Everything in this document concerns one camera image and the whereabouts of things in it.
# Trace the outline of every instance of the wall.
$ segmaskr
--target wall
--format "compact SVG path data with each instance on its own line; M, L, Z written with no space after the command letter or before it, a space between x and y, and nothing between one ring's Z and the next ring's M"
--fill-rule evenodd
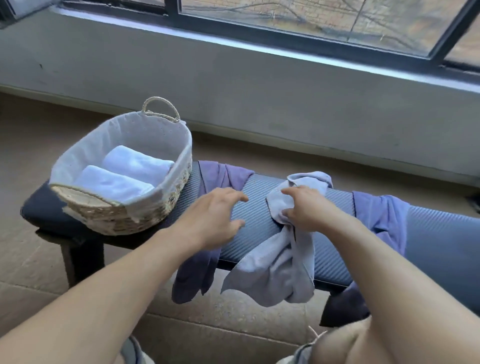
M207 128L477 183L479 93L142 27L40 12L0 31L0 85L127 109L159 95Z

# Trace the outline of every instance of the forearm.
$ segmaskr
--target forearm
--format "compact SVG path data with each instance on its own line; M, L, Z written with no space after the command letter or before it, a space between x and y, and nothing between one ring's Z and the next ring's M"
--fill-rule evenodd
M113 362L158 287L194 247L171 229L159 231L1 338L2 362Z
M480 320L450 294L355 218L327 236L399 363L480 362Z

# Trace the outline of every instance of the purple towel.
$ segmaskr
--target purple towel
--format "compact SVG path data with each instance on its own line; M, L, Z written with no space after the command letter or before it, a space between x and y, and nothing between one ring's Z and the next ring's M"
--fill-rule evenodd
M375 235L404 255L407 245L407 213L410 204L393 196L353 192L356 217ZM330 296L321 326L339 327L367 318L370 311L355 282L342 293Z
M217 187L232 187L241 191L249 177L254 174L252 170L208 160L201 160L198 164L202 177L199 197ZM221 249L202 250L183 262L173 282L173 302L190 302L198 291L205 294L210 289L220 252Z

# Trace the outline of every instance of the window frame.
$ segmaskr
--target window frame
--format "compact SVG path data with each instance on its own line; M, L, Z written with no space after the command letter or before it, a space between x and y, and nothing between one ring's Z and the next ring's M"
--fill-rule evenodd
M180 10L181 0L164 2L165 6L136 0L63 0L60 6L367 66L480 84L480 67L445 59L479 15L480 0L467 0L426 56L184 14Z

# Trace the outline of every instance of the white rolled towel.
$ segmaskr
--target white rolled towel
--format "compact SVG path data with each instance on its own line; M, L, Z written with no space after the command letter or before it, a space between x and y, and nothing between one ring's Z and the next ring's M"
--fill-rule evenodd
M118 202L126 202L154 188L149 183L122 176L97 166L87 166L75 180L74 185Z
M126 146L118 146L104 158L101 167L157 187L174 162L147 156Z

